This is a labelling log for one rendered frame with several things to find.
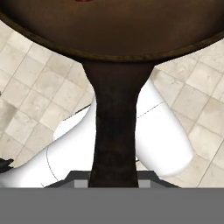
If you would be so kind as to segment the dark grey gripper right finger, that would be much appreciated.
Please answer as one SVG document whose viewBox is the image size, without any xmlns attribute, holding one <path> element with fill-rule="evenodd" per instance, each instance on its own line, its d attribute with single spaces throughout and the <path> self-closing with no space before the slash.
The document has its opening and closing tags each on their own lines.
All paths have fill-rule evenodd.
<svg viewBox="0 0 224 224">
<path fill-rule="evenodd" d="M 154 171 L 138 171 L 137 177 L 140 188 L 178 188 L 177 185 L 160 179 Z"/>
</svg>

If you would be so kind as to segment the dark brown cast-iron pan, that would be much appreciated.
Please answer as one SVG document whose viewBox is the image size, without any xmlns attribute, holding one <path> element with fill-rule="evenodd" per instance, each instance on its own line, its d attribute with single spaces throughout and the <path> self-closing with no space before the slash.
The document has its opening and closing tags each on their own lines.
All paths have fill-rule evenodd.
<svg viewBox="0 0 224 224">
<path fill-rule="evenodd" d="M 224 0 L 0 0 L 0 20 L 83 65 L 96 94 L 89 184 L 136 187 L 140 89 L 155 65 L 224 38 Z"/>
</svg>

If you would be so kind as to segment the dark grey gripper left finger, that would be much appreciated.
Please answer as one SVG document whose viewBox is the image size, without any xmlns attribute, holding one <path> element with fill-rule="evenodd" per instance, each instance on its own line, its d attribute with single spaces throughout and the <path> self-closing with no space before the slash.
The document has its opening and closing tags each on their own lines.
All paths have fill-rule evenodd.
<svg viewBox="0 0 224 224">
<path fill-rule="evenodd" d="M 48 188 L 87 188 L 90 171 L 70 171 L 67 177 L 51 184 Z"/>
</svg>

